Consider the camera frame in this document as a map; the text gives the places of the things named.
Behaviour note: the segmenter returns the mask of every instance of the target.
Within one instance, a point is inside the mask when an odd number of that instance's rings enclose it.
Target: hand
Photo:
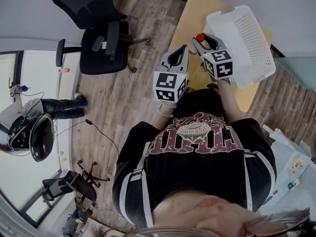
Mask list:
[[[77,234],[80,234],[80,231],[81,231],[81,229],[82,229],[82,226],[83,226],[83,223],[80,221],[80,222],[78,223],[78,226],[77,226],[77,229],[76,229],[76,233],[77,233]]]

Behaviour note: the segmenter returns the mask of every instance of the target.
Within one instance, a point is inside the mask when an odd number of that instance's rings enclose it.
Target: wooden table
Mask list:
[[[202,33],[207,15],[231,7],[219,0],[188,0],[182,13],[181,19],[174,33],[173,39],[169,46],[172,49],[182,44],[188,44],[197,34]],[[261,27],[269,45],[272,42],[271,33]],[[195,90],[207,88],[211,83],[210,76],[203,70],[201,59],[198,55],[190,55],[188,72],[190,74],[189,87]],[[239,108],[247,112],[254,99],[259,84],[250,86],[247,89],[239,89],[235,83],[232,87],[237,99]]]

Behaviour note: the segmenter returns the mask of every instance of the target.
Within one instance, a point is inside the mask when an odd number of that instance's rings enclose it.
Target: wooden floor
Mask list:
[[[185,2],[179,0],[114,0],[118,11],[128,15],[130,33],[135,38],[151,37],[147,44],[130,48],[129,62],[138,68],[115,74],[79,78],[78,92],[86,96],[88,119],[114,139],[120,150],[132,126],[149,122],[156,111],[152,94],[153,71],[168,50]],[[316,156],[316,95],[302,89],[282,68],[260,83],[259,90],[247,114],[270,128],[280,128],[295,142],[303,139]],[[74,120],[74,124],[83,119]],[[112,143],[93,126],[82,123],[73,128],[72,161],[89,168],[98,162],[93,174],[111,181],[97,189],[97,206],[93,216],[110,226],[128,231],[132,226],[115,212],[112,185],[118,152]]]

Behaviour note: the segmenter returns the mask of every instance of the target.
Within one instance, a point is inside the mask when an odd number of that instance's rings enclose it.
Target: bottle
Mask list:
[[[60,72],[60,73],[68,73],[68,72],[70,72],[70,68],[60,68],[58,70],[58,72]]]
[[[202,43],[202,45],[204,45],[205,43],[205,37],[203,34],[198,34],[196,36],[196,39]],[[196,47],[194,46],[193,42],[191,41],[189,44],[188,44],[188,48],[189,48],[189,54],[191,55],[197,55],[198,54],[198,51],[196,49]]]

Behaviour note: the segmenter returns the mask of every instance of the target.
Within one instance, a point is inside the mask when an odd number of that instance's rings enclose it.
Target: white stripe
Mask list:
[[[252,195],[251,195],[249,174],[248,174],[248,169],[247,169],[247,165],[246,165],[246,159],[244,158],[243,160],[244,160],[244,163],[245,163],[245,181],[246,181],[247,209],[249,211],[252,211]]]
[[[134,225],[133,222],[131,222],[131,220],[128,218],[126,211],[125,211],[125,198],[126,198],[126,191],[127,191],[127,185],[128,185],[128,181],[129,181],[129,177],[132,173],[129,173],[127,176],[125,176],[123,183],[122,183],[122,187],[120,189],[120,194],[119,194],[119,208],[120,211],[122,213],[122,216],[128,220],[131,224]]]
[[[143,188],[144,213],[145,213],[147,227],[154,227],[153,218],[152,218],[152,211],[150,209],[149,194],[148,194],[148,187],[147,187],[147,181],[146,181],[146,173],[144,170],[142,172],[142,188]]]
[[[274,188],[275,188],[275,184],[276,184],[276,175],[275,175],[275,171],[272,168],[271,163],[268,161],[268,159],[259,151],[255,151],[254,153],[257,153],[257,156],[260,158],[260,160],[263,162],[263,164],[266,166],[268,172],[270,173],[270,177],[271,177],[271,189],[269,192],[268,197],[272,194]]]
[[[140,158],[140,161],[138,162],[137,164],[137,168],[142,168],[144,167],[144,161],[145,161],[145,157],[146,157],[146,154],[147,154],[147,151],[148,151],[148,147],[150,146],[151,142],[146,142],[145,144],[145,147],[144,147],[144,150],[143,150],[143,155],[142,157]]]
[[[256,156],[255,155],[244,155],[245,158],[255,158]]]

